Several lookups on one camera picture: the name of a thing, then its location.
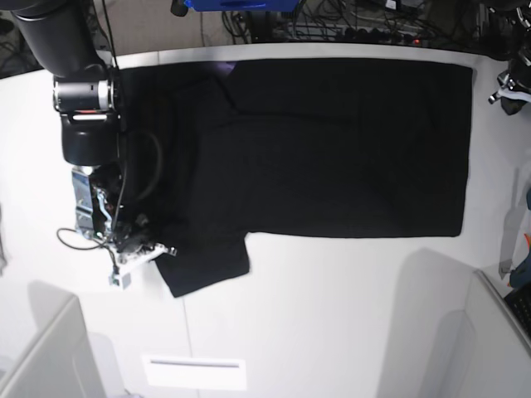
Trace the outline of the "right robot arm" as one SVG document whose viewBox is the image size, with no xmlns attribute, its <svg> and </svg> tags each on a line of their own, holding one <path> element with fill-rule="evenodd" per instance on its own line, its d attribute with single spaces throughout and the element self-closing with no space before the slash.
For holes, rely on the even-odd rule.
<svg viewBox="0 0 531 398">
<path fill-rule="evenodd" d="M 86 18 L 92 1 L 3 1 L 38 63 L 53 75 L 63 158 L 72 166 L 76 231 L 119 255 L 155 250 L 139 203 L 163 171 L 151 132 L 132 130 L 116 59 L 98 54 Z"/>
</svg>

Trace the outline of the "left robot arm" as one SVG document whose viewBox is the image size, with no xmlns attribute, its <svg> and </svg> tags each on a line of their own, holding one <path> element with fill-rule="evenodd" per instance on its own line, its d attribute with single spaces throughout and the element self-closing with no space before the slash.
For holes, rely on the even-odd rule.
<svg viewBox="0 0 531 398">
<path fill-rule="evenodd" d="M 489 103 L 500 102 L 508 115 L 517 114 L 530 103 L 530 1 L 482 1 L 511 24 L 508 67 L 497 76 L 499 88 Z"/>
</svg>

